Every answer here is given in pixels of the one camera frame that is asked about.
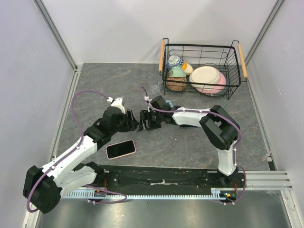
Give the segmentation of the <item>phone with blue edge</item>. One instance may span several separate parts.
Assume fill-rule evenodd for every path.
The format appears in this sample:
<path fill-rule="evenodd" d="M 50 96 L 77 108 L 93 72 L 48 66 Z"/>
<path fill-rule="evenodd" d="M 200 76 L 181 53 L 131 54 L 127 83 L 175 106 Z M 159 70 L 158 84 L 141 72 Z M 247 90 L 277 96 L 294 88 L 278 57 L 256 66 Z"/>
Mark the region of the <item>phone with blue edge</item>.
<path fill-rule="evenodd" d="M 197 128 L 197 126 L 193 126 L 193 125 L 187 125 L 187 124 L 183 124 L 183 125 L 180 125 L 180 128 L 185 128 L 185 129 L 187 129 L 187 128 Z"/>

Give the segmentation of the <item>light blue phone case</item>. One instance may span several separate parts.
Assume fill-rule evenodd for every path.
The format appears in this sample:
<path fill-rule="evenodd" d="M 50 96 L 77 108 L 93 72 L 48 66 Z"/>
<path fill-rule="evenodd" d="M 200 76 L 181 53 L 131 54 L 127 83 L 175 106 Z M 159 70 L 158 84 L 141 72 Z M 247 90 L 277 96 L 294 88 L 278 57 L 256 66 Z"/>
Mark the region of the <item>light blue phone case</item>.
<path fill-rule="evenodd" d="M 173 103 L 171 102 L 171 100 L 165 100 L 166 104 L 170 107 L 170 108 L 173 108 L 174 105 Z"/>

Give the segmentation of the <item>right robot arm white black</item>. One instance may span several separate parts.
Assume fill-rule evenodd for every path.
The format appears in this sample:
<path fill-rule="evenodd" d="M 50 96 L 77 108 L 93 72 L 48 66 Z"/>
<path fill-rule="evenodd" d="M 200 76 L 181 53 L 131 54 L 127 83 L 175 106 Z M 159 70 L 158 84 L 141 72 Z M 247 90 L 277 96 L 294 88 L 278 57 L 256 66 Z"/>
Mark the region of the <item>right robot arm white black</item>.
<path fill-rule="evenodd" d="M 241 139 L 240 127 L 219 105 L 210 109 L 171 107 L 162 96 L 144 97 L 147 110 L 140 111 L 139 131 L 161 128 L 162 123 L 201 128 L 218 152 L 218 183 L 223 187 L 235 181 L 236 145 Z"/>

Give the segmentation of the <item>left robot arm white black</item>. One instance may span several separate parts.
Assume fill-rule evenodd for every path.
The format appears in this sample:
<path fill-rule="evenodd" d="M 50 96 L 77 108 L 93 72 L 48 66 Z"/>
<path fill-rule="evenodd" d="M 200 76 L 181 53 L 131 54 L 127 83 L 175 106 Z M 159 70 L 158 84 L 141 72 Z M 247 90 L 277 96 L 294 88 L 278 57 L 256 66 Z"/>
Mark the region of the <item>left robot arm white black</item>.
<path fill-rule="evenodd" d="M 40 168 L 29 168 L 23 189 L 28 212 L 49 213 L 76 189 L 88 184 L 101 186 L 104 175 L 99 170 L 87 165 L 79 170 L 75 167 L 110 142 L 116 133 L 135 131 L 137 126 L 132 110 L 123 113 L 118 107 L 108 107 L 102 118 L 87 128 L 68 150 Z"/>

